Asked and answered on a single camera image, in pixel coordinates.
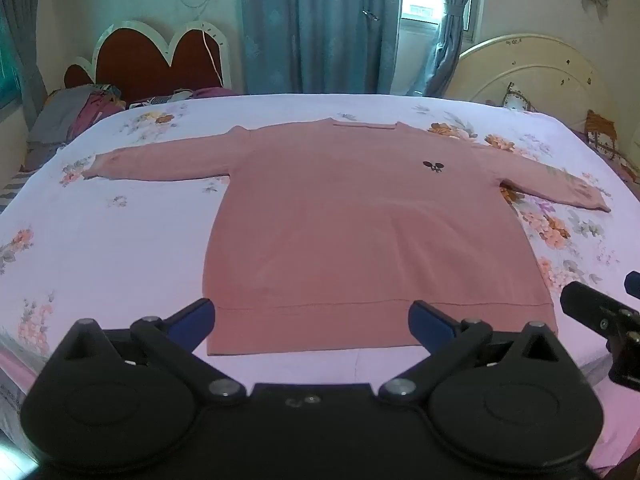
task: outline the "white headboard frame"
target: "white headboard frame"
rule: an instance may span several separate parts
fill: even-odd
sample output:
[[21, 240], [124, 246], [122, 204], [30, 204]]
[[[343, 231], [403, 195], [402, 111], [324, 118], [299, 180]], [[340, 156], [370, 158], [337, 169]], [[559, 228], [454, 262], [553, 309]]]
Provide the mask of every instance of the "white headboard frame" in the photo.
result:
[[615, 121], [618, 109], [593, 65], [558, 38], [511, 34], [480, 43], [460, 56], [445, 97], [501, 104], [510, 82], [540, 112], [582, 130], [587, 110]]

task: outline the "brown headboard panel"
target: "brown headboard panel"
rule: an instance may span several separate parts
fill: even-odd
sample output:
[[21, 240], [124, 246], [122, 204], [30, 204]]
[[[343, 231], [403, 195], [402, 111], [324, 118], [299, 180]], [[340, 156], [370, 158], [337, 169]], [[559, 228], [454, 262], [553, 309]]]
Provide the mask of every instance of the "brown headboard panel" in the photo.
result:
[[183, 88], [231, 88], [226, 38], [206, 22], [188, 23], [169, 44], [145, 23], [112, 25], [91, 63], [78, 58], [66, 70], [66, 88], [90, 83], [116, 85], [126, 102]]

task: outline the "chest logo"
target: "chest logo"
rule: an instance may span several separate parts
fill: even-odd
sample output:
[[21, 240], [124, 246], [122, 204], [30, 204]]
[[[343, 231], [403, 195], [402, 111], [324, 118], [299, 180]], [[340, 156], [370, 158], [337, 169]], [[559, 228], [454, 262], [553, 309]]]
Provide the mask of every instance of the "chest logo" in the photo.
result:
[[431, 168], [431, 171], [435, 171], [436, 173], [442, 173], [442, 170], [444, 168], [444, 164], [441, 164], [439, 162], [436, 162], [434, 164], [431, 164], [428, 160], [425, 160], [423, 162], [423, 164], [427, 167], [427, 168]]

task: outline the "sweater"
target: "sweater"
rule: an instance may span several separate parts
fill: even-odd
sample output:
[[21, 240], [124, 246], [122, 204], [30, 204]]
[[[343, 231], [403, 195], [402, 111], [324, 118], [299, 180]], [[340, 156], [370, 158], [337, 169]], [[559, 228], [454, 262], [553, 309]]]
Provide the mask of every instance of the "sweater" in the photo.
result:
[[551, 297], [500, 184], [609, 211], [583, 180], [406, 124], [326, 119], [97, 155], [86, 178], [227, 174], [202, 291], [209, 354], [415, 345], [408, 308], [557, 331]]

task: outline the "curved headboard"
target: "curved headboard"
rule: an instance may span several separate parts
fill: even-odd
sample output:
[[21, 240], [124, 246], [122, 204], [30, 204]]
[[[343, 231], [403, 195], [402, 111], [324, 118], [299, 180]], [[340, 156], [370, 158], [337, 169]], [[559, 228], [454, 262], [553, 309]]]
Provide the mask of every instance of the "curved headboard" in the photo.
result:
[[602, 77], [585, 57], [557, 38], [511, 34], [460, 56], [445, 97], [500, 104], [515, 83], [536, 109], [582, 130], [587, 110], [615, 121], [618, 110]]
[[66, 69], [66, 88], [90, 83], [117, 86], [126, 102], [186, 88], [231, 88], [226, 37], [210, 23], [191, 22], [167, 44], [146, 23], [111, 25], [91, 62], [79, 57]]

